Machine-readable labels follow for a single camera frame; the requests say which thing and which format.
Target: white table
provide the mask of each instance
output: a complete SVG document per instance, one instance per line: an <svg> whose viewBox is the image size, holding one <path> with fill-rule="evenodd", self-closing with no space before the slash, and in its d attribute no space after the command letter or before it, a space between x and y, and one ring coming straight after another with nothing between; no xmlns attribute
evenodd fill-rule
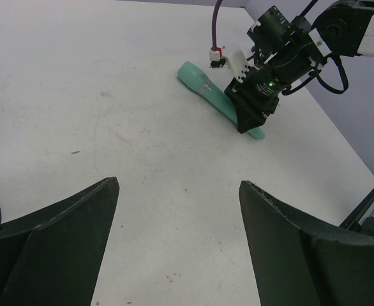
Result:
<svg viewBox="0 0 374 306"><path fill-rule="evenodd" d="M282 99L257 142L176 79L184 61L208 66L211 14L0 0L3 221L119 179L93 305L258 305L240 182L333 224L374 186L306 90ZM249 50L244 10L223 8L218 20L220 43Z"/></svg>

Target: teal tool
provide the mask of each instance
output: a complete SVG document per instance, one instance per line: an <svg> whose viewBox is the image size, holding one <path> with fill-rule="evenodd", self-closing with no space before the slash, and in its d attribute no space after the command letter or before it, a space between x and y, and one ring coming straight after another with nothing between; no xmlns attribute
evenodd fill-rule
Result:
<svg viewBox="0 0 374 306"><path fill-rule="evenodd" d="M224 92L215 86L199 67L191 62L185 62L179 69L177 75L187 87L203 96L233 123L237 124L237 115L234 105ZM256 140L265 138L265 133L260 128L252 129L247 133Z"/></svg>

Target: gray floor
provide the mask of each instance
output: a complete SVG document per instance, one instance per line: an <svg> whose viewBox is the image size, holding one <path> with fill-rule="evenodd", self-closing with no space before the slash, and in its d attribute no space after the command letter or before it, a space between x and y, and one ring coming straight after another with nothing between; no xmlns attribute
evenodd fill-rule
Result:
<svg viewBox="0 0 374 306"><path fill-rule="evenodd" d="M154 2L154 3L173 3L173 4L194 4L194 5L210 5L213 6L216 0L127 0L137 2ZM248 0L223 0L222 6L231 8L244 7Z"/></svg>

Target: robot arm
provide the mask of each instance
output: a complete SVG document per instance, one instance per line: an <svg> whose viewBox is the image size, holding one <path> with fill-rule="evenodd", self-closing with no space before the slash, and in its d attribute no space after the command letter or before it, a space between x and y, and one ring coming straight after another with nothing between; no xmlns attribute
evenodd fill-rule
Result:
<svg viewBox="0 0 374 306"><path fill-rule="evenodd" d="M225 89L236 108L240 133L264 125L275 112L279 94L292 94L315 78L327 90L344 93L348 80L341 56L374 57L374 1L336 1L310 24L304 15L316 2L292 22L273 6L247 33L255 43L254 64L242 56L228 58L230 68L240 72ZM343 90L333 89L319 75L329 58L339 69ZM291 84L304 75L308 78L293 89Z"/></svg>

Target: table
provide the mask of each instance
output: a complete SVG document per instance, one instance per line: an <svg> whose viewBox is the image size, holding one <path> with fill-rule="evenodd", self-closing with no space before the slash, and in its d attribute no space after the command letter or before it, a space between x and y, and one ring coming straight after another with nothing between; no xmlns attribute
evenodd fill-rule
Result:
<svg viewBox="0 0 374 306"><path fill-rule="evenodd" d="M306 91L257 142L176 79L208 67L212 8L0 0L0 204L21 217L117 176L93 305L259 305L238 189L339 224L374 177ZM252 20L222 8L220 44ZM228 71L209 71L220 87Z"/></svg>

